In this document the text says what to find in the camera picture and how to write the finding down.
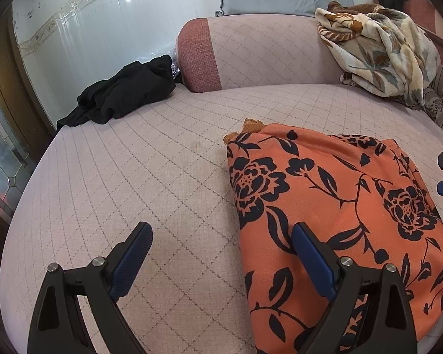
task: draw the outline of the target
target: sofa seat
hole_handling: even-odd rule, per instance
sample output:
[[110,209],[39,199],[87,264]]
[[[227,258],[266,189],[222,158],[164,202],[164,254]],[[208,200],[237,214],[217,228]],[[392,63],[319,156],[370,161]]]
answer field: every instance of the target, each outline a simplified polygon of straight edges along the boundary
[[[178,85],[167,100],[122,119],[64,127],[39,162],[13,217],[0,272],[3,321],[19,354],[26,353],[47,265],[87,265],[139,221],[152,225],[154,244],[118,306],[143,346],[157,354],[255,353],[222,141],[247,117],[395,139],[443,218],[435,191],[443,180],[443,132],[423,112],[344,85],[197,94]],[[81,304],[97,352],[107,352],[88,303]]]

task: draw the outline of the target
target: orange lace fabric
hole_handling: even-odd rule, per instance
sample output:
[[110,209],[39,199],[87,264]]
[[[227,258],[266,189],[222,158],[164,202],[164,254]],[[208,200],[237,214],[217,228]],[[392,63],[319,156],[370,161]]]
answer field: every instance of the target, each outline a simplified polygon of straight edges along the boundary
[[[359,265],[394,263],[424,336],[443,310],[443,222],[395,141],[271,124],[226,142],[258,354],[295,354],[327,306],[292,248],[300,221]],[[355,344],[366,302],[338,352]]]

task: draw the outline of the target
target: folded orange cloth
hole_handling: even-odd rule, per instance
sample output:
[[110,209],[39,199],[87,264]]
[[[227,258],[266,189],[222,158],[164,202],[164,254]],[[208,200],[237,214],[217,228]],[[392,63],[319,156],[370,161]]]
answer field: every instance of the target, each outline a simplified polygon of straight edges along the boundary
[[[295,354],[327,306],[292,247],[300,221],[361,266],[394,263],[422,338],[443,311],[443,222],[414,163],[394,140],[257,126],[227,149],[258,354]],[[355,344],[366,302],[339,350]]]

